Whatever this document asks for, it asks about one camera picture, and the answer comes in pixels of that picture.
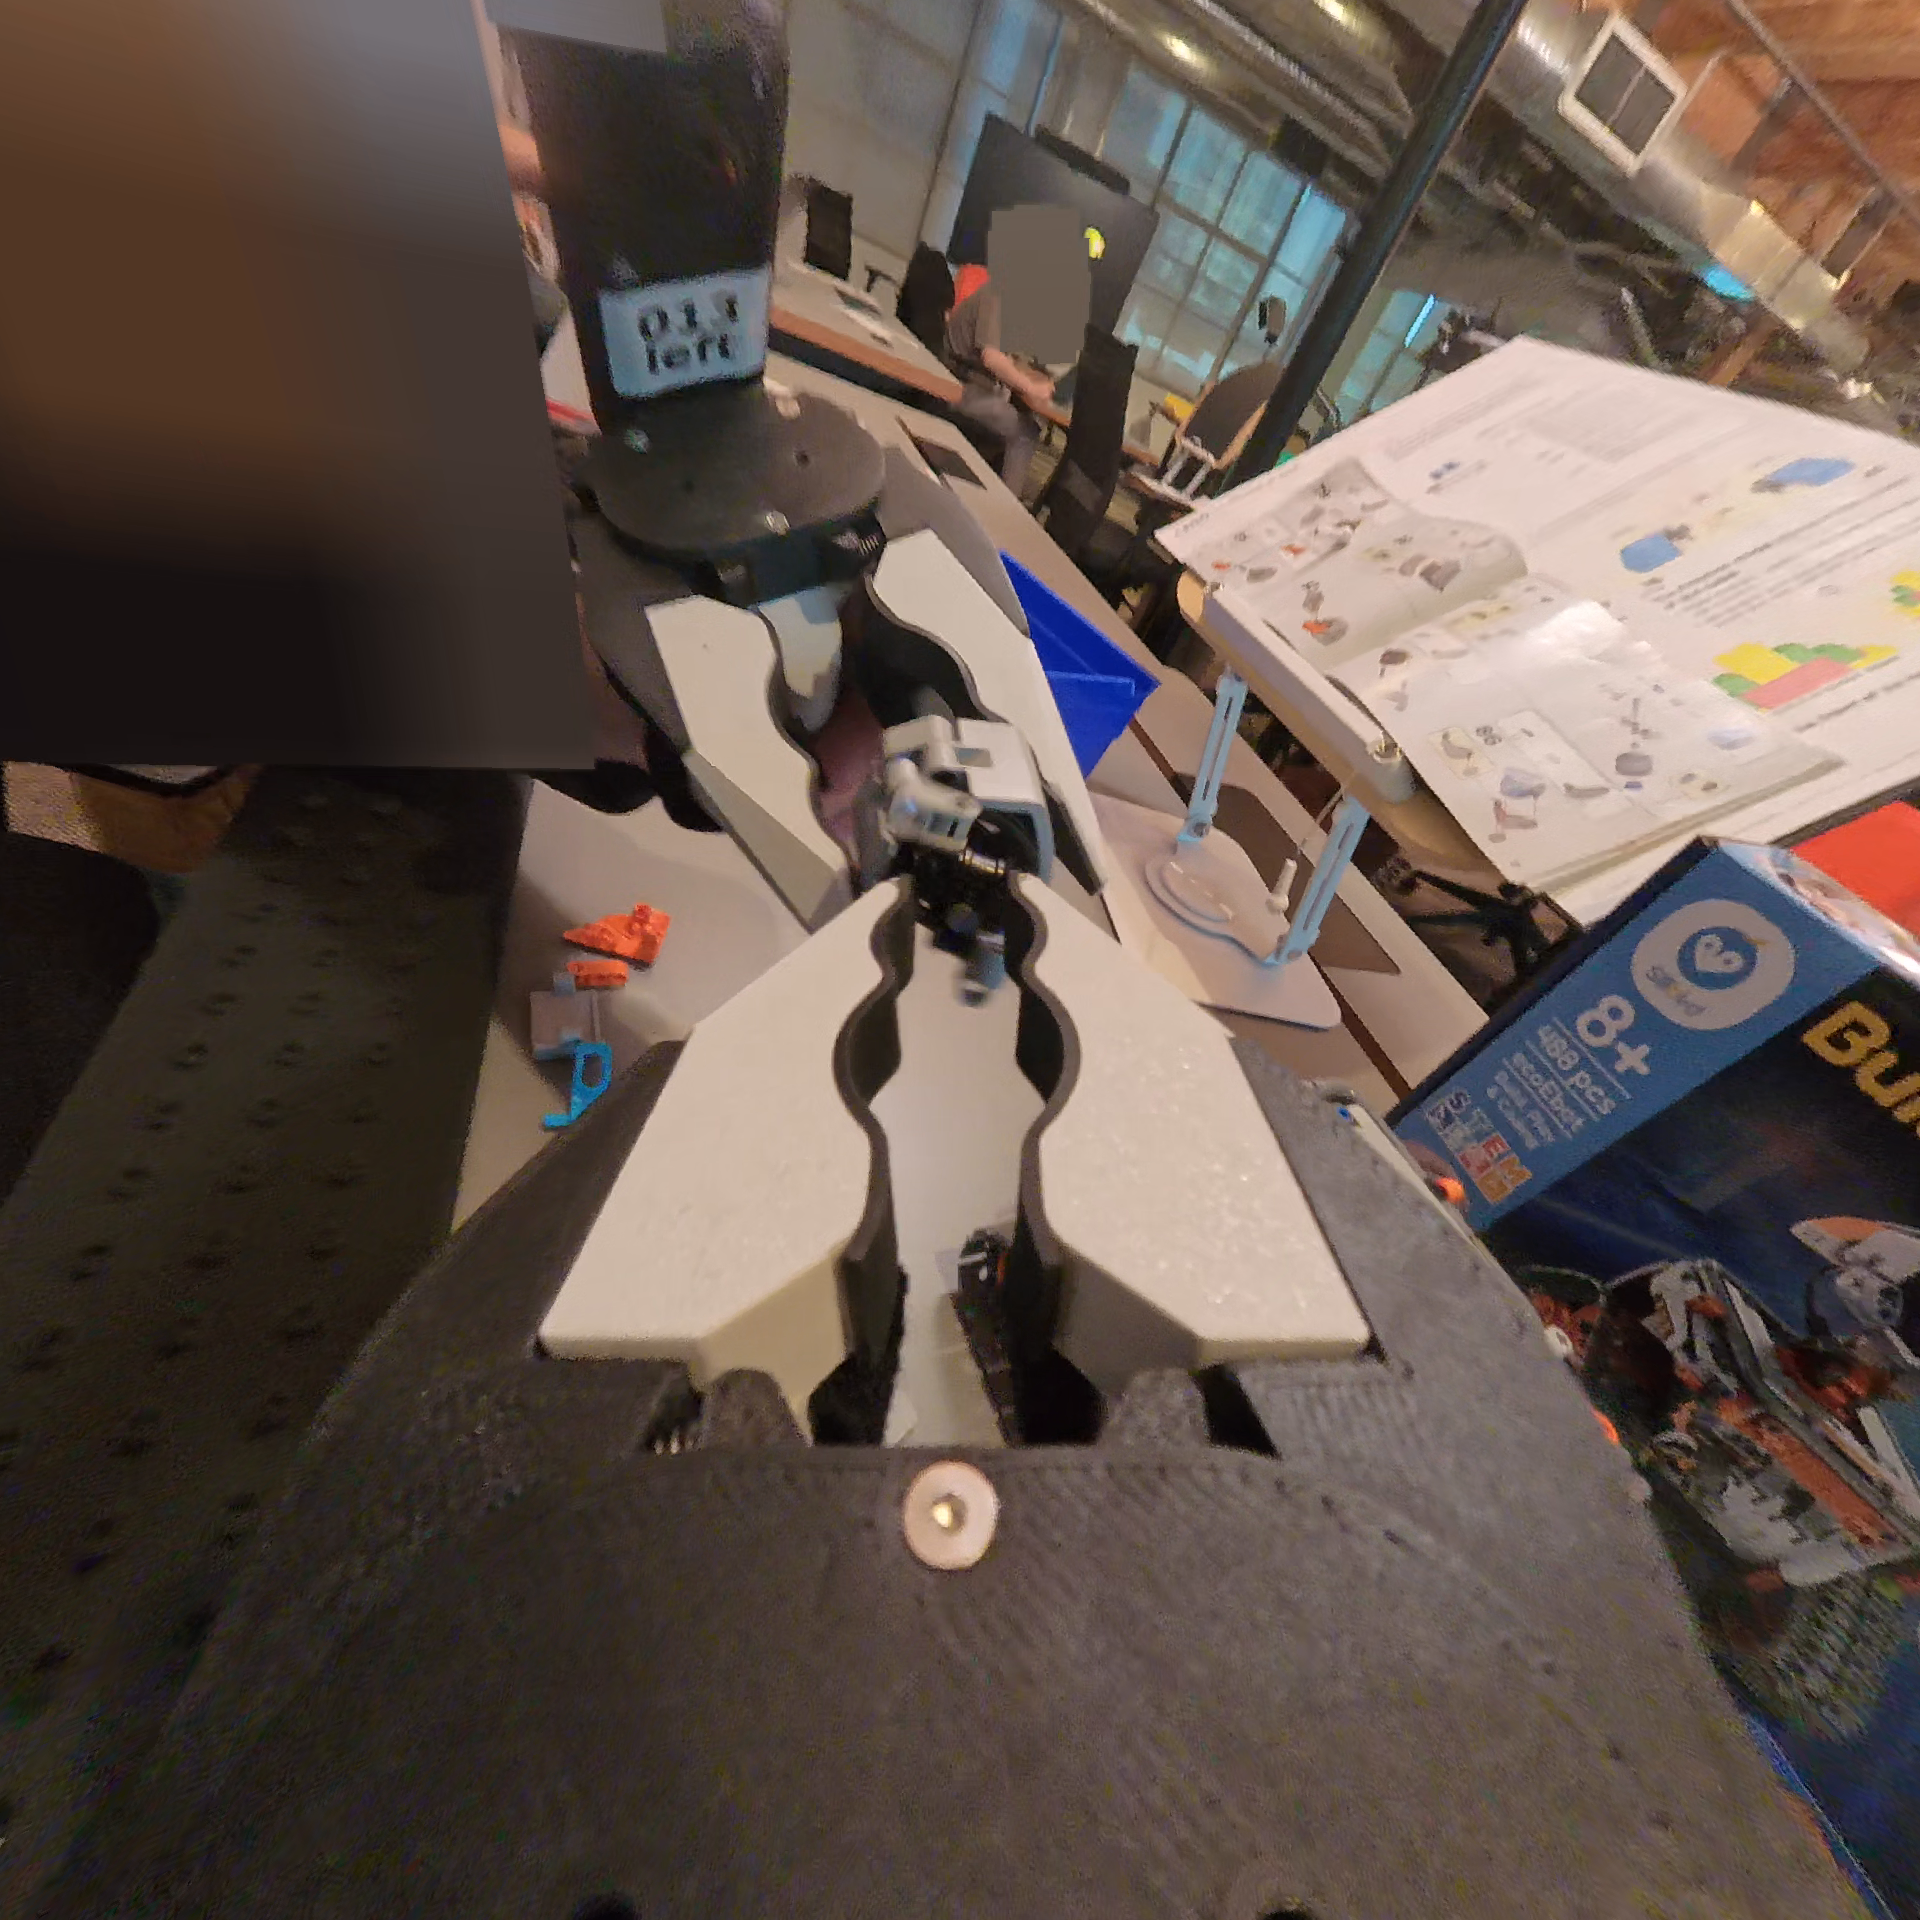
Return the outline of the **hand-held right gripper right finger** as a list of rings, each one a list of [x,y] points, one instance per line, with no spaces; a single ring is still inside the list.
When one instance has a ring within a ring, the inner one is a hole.
[[[1108,1398],[1153,1370],[1361,1356],[1373,1332],[1229,1034],[1057,896],[1017,902],[1039,1351]]]

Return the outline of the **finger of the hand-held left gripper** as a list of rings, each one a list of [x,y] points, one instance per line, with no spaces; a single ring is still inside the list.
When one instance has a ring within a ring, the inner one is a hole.
[[[935,693],[956,717],[1010,724],[1029,747],[1056,862],[1099,891],[1099,823],[1031,637],[931,529],[890,538],[855,589],[855,690],[882,724]]]
[[[785,719],[783,662],[753,610],[681,593],[642,611],[671,735],[702,808],[807,931],[854,898],[850,854],[819,814],[815,761]]]

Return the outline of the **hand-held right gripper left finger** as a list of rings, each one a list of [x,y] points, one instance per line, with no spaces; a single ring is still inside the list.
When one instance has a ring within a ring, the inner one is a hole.
[[[691,1030],[543,1315],[548,1356],[673,1362],[698,1385],[879,1365],[902,1271],[872,1102],[900,1068],[914,933],[886,879]]]

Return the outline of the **light grey toy block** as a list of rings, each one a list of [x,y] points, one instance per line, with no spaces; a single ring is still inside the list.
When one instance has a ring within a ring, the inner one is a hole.
[[[963,961],[960,996],[988,1001],[1008,974],[1015,875],[1053,872],[1051,810],[1023,734],[926,693],[915,717],[879,732],[852,826],[857,884],[908,877],[931,942]]]

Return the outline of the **blue plastic bin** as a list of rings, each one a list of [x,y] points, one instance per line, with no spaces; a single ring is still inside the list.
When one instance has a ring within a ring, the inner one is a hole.
[[[1160,678],[1017,558],[1002,552],[999,560],[1059,709],[1076,768],[1091,778],[1098,761],[1157,692]]]

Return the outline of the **flat orange toy piece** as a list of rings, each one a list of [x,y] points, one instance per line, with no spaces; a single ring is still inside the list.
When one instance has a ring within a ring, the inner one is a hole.
[[[635,902],[624,913],[566,926],[566,972],[587,990],[619,988],[634,969],[652,969],[659,961],[669,927],[669,913],[648,902]]]

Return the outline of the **white book stand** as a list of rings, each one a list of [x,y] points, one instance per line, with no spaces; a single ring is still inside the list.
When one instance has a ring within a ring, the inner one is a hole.
[[[1326,1034],[1340,1025],[1340,1008],[1311,950],[1371,812],[1359,795],[1341,791],[1308,872],[1294,854],[1276,879],[1261,879],[1244,846],[1217,823],[1246,693],[1241,672],[1221,667],[1181,815],[1116,798],[1102,799],[1099,812],[1142,899],[1144,950],[1170,982],[1215,1013]]]

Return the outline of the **blue robot kit box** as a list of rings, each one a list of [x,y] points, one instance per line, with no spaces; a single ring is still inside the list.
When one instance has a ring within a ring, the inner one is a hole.
[[[1715,1664],[1915,1843],[1915,937],[1703,838],[1389,1116],[1650,1488]]]

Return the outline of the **black perforated mat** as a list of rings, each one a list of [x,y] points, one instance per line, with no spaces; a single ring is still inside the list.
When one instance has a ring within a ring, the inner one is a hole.
[[[450,1229],[529,782],[261,774],[3,1208],[3,1915],[201,1657]]]

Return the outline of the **instruction booklet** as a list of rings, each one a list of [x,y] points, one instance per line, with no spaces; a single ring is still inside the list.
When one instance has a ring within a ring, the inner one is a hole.
[[[1918,453],[1867,425],[1518,340],[1161,544],[1579,922],[1698,833],[1915,791]]]

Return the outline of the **black metal pole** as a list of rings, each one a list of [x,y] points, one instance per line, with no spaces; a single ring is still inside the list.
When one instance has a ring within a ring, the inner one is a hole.
[[[1456,36],[1402,146],[1371,195],[1353,240],[1313,308],[1298,345],[1247,433],[1226,490],[1260,478],[1283,455],[1286,444],[1346,341],[1366,299],[1420,208],[1451,141],[1476,106],[1497,55],[1511,38],[1523,2],[1477,2]]]

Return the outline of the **silver air duct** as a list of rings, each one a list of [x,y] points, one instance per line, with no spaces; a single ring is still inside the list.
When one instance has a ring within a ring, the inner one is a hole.
[[[1915,283],[1913,2],[1530,3],[1510,109],[1780,317]]]

